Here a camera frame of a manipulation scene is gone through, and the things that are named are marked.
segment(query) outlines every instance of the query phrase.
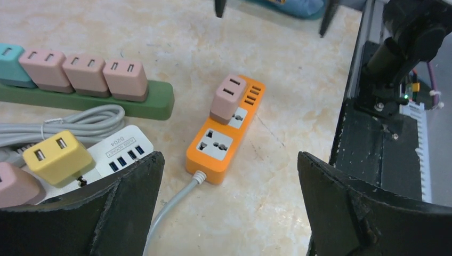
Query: marble table surface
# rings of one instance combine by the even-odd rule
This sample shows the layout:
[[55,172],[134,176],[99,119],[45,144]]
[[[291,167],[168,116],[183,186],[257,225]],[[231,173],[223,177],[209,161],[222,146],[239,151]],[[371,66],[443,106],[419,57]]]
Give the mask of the marble table surface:
[[[167,121],[127,118],[165,156],[155,214],[191,179],[185,151],[227,74],[267,92],[223,184],[202,184],[172,211],[149,255],[303,255],[310,227],[299,151],[328,161],[361,13],[339,8],[324,39],[302,21],[229,0],[223,19],[207,0],[0,0],[0,42],[67,54],[141,60],[149,79],[174,86]],[[2,123],[72,110],[0,102]]]

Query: electrical socket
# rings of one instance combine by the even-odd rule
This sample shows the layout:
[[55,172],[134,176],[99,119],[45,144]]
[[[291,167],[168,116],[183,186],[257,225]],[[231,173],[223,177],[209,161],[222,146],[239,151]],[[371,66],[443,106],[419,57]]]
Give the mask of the electrical socket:
[[238,107],[236,112],[232,115],[231,121],[229,121],[228,125],[239,129],[243,124],[243,121],[245,120],[247,114],[248,110]]
[[214,129],[207,129],[204,136],[198,142],[196,149],[208,156],[223,161],[232,142],[233,138]]

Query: yellow usb charger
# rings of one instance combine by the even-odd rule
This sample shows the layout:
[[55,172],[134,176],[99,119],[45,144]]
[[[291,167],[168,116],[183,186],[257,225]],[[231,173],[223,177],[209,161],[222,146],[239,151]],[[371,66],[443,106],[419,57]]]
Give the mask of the yellow usb charger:
[[69,131],[62,131],[23,152],[31,171],[51,185],[64,186],[74,174],[95,167],[86,148]]

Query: wire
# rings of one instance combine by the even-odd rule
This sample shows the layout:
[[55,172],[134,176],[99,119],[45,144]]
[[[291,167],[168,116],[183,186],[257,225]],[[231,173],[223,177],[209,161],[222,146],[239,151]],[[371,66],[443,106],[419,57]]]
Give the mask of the wire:
[[97,143],[124,127],[124,109],[103,105],[40,124],[0,124],[0,147],[38,143],[69,130],[82,143]]
[[[429,70],[430,84],[432,86],[432,90],[434,92],[437,92],[438,91],[437,81],[435,79],[435,74],[433,72],[433,66],[430,62],[427,62],[427,69]],[[433,106],[435,107],[436,105],[438,105],[438,103],[439,103],[439,94],[434,94],[433,95]]]
[[201,183],[203,183],[205,179],[206,174],[204,172],[196,171],[195,174],[193,175],[193,179],[191,180],[191,182],[188,185],[186,185],[186,187],[184,187],[181,191],[179,191],[179,193],[177,193],[173,198],[171,198],[171,200],[169,200],[169,202],[166,203],[165,206],[160,210],[160,212],[155,217],[155,220],[149,229],[148,237],[146,239],[146,245],[144,246],[143,256],[148,255],[149,244],[157,230],[158,225],[162,222],[165,215],[170,210],[172,210],[176,206],[176,204],[180,202],[180,200],[186,197],[188,193],[190,193],[196,187],[196,185],[200,185]]

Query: white cable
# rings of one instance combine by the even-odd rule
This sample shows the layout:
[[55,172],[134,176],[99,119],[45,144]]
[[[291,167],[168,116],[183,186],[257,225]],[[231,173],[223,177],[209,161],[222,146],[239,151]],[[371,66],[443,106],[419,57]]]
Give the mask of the white cable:
[[120,105],[111,104],[40,124],[0,124],[0,147],[41,142],[65,130],[82,143],[97,143],[124,127],[124,115]]
[[148,255],[149,244],[152,240],[152,237],[155,234],[155,231],[157,230],[158,225],[161,223],[161,221],[163,220],[165,215],[170,210],[172,210],[180,200],[182,200],[184,197],[186,197],[188,195],[188,193],[190,193],[190,191],[192,191],[196,187],[196,185],[203,183],[204,180],[206,179],[206,177],[207,176],[204,172],[196,171],[195,174],[193,175],[191,182],[186,187],[184,187],[181,191],[179,191],[179,193],[177,193],[175,196],[173,196],[173,198],[171,198],[171,200],[169,200],[169,202],[166,203],[165,206],[163,206],[163,208],[157,214],[154,222],[152,223],[152,225],[149,229],[148,237],[146,239],[146,245],[144,246],[143,256]]

